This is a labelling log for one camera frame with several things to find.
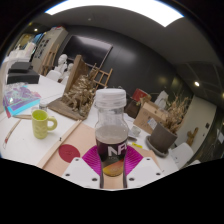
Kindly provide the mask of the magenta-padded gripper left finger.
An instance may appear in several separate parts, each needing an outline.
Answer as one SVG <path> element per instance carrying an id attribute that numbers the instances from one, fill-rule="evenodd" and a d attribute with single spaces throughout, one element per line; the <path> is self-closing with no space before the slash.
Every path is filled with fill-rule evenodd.
<path id="1" fill-rule="evenodd" d="M 84 188 L 102 188 L 103 172 L 97 147 L 90 148 L 81 158 L 75 157 L 62 177 Z"/>

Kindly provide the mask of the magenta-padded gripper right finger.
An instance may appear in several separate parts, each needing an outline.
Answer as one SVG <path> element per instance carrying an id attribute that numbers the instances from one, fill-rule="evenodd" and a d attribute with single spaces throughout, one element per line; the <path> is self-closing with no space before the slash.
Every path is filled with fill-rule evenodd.
<path id="1" fill-rule="evenodd" d="M 128 146 L 124 159 L 123 186 L 127 189 L 143 187 L 163 177 L 152 156 L 144 157 Z"/>

